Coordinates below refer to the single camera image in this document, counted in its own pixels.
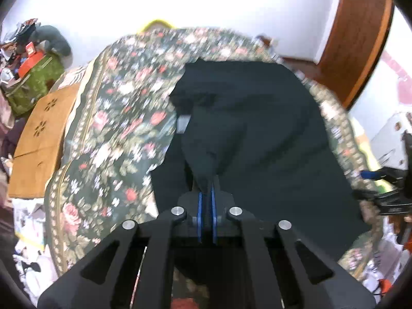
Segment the floral bedspread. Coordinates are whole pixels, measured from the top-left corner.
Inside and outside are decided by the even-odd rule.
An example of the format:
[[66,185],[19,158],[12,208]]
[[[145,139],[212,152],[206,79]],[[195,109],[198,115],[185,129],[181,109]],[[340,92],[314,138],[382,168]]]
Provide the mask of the floral bedspread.
[[[87,69],[64,144],[65,164],[47,187],[47,236],[58,279],[39,308],[374,308],[360,282],[382,233],[368,202],[368,230],[339,260],[289,220],[269,222],[212,179],[159,211],[151,172],[189,116],[170,101],[185,65],[265,62],[289,69],[316,101],[330,150],[351,189],[370,188],[345,109],[325,86],[227,30],[171,29],[127,36]],[[211,186],[217,205],[212,241]],[[196,233],[202,193],[202,242]]]

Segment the wooden carved bedside table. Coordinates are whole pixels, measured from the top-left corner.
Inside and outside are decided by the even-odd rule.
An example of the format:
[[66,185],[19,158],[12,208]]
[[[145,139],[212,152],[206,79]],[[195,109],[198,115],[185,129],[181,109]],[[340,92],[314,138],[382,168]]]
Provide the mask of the wooden carved bedside table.
[[48,180],[60,165],[68,117],[80,85],[73,84],[42,97],[33,109],[13,157],[10,198],[43,198]]

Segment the green storage bag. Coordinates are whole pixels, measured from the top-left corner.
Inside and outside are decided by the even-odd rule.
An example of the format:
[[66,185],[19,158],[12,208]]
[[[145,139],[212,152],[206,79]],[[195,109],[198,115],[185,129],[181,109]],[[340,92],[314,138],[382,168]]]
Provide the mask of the green storage bag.
[[59,57],[46,54],[23,78],[8,85],[1,83],[5,96],[15,117],[31,111],[37,101],[49,90],[64,72]]

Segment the black printed t-shirt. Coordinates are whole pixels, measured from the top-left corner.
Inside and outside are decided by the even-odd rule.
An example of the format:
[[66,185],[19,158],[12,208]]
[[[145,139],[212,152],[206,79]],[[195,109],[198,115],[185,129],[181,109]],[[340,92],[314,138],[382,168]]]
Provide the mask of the black printed t-shirt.
[[151,172],[159,211],[217,178],[238,206],[289,220],[334,260],[369,229],[316,101],[286,67],[198,60],[185,65],[170,101],[190,120]]

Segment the brown wooden door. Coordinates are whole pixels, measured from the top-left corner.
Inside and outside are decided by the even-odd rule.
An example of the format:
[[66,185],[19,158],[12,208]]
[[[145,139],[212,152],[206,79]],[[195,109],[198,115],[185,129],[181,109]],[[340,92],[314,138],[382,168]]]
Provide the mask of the brown wooden door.
[[390,30],[392,0],[339,0],[317,80],[350,108],[381,56]]

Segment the orange red box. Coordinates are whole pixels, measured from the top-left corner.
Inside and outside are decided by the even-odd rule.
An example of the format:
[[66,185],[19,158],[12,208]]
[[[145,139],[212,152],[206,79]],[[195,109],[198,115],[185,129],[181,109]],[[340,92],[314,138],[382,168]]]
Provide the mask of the orange red box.
[[29,42],[26,47],[25,60],[21,60],[20,67],[18,69],[18,75],[23,78],[40,60],[44,57],[42,50],[37,50],[33,42]]

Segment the yellow curved headboard pad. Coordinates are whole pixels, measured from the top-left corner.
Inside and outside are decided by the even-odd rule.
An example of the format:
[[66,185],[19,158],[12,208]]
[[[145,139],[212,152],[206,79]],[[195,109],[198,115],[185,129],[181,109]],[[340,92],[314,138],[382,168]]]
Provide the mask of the yellow curved headboard pad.
[[148,31],[154,31],[156,29],[173,29],[174,26],[170,23],[166,22],[165,20],[152,20],[148,24],[144,25],[144,27],[138,31],[138,33],[145,33]]

